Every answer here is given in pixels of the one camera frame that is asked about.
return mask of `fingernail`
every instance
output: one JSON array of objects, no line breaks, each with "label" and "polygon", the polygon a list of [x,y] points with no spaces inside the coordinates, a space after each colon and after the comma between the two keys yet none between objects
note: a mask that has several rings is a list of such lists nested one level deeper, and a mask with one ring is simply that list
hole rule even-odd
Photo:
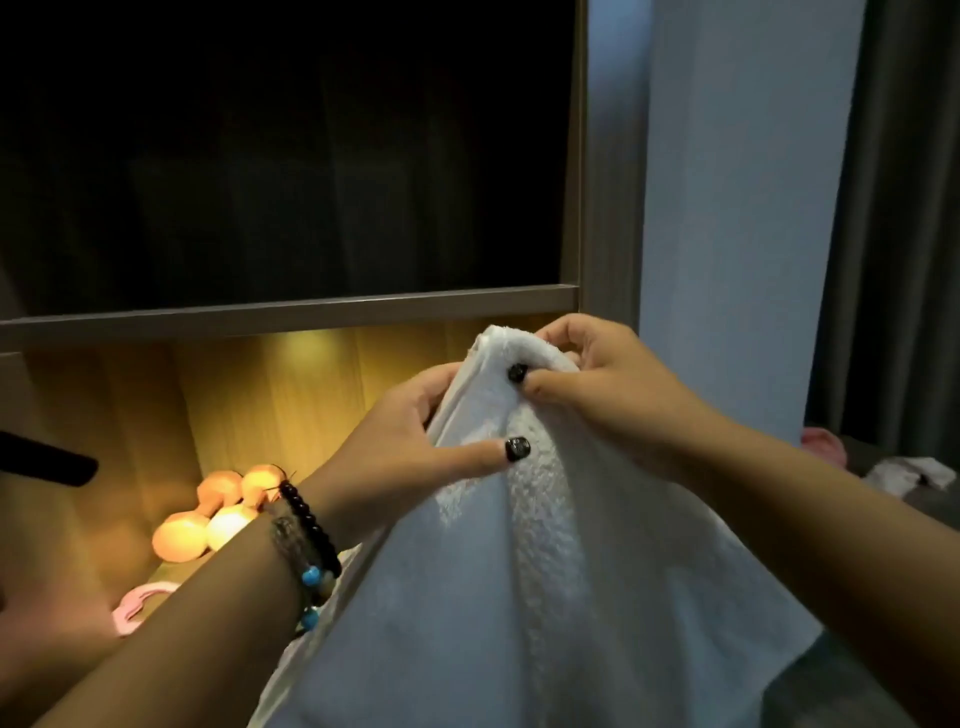
[{"label": "fingernail", "polygon": [[526,364],[514,364],[507,370],[507,379],[514,384],[519,384],[527,376],[527,370],[530,369]]},{"label": "fingernail", "polygon": [[522,460],[527,455],[530,454],[530,441],[525,437],[511,437],[507,439],[507,459],[515,463],[517,460]]}]

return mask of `shelf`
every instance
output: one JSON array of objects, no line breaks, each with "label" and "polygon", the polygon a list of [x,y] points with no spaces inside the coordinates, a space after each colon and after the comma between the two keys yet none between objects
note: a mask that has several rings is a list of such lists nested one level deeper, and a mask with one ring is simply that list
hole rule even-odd
[{"label": "shelf", "polygon": [[107,341],[280,331],[577,310],[576,285],[534,285],[314,301],[36,316],[0,322],[0,352]]}]

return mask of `pink item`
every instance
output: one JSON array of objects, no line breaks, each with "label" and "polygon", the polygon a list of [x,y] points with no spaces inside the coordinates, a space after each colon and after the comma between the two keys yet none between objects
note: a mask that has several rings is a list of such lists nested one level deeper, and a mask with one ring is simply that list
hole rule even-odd
[{"label": "pink item", "polygon": [[116,627],[117,634],[121,637],[127,637],[133,634],[136,628],[142,624],[142,622],[131,621],[131,617],[139,614],[147,597],[172,594],[179,585],[172,581],[155,581],[129,590],[120,600],[120,605],[113,610],[113,626]]},{"label": "pink item", "polygon": [[839,437],[822,427],[804,427],[800,447],[842,470],[847,469],[847,449]]}]

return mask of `blue bead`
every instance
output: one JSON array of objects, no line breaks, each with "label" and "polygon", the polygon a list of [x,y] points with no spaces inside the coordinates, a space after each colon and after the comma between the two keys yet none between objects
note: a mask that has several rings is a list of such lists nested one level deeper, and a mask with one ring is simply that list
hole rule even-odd
[{"label": "blue bead", "polygon": [[317,569],[317,567],[310,567],[300,575],[300,581],[303,582],[304,587],[315,587],[320,584],[320,580],[323,577],[324,573]]},{"label": "blue bead", "polygon": [[305,632],[309,632],[311,629],[316,627],[319,622],[320,615],[317,614],[316,609],[308,609],[300,618],[300,626],[303,627]]}]

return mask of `hand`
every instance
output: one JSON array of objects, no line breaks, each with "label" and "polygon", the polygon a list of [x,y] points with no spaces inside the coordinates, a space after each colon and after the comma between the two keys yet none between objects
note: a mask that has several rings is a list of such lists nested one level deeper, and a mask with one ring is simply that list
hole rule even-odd
[{"label": "hand", "polygon": [[355,546],[444,485],[505,470],[530,454],[525,438],[435,448],[429,421],[460,364],[420,372],[389,390],[339,450],[301,485],[333,544]]},{"label": "hand", "polygon": [[571,313],[537,332],[567,356],[578,373],[530,371],[522,382],[531,400],[566,404],[644,468],[681,479],[679,462],[723,418],[687,389],[636,336],[612,321]]}]

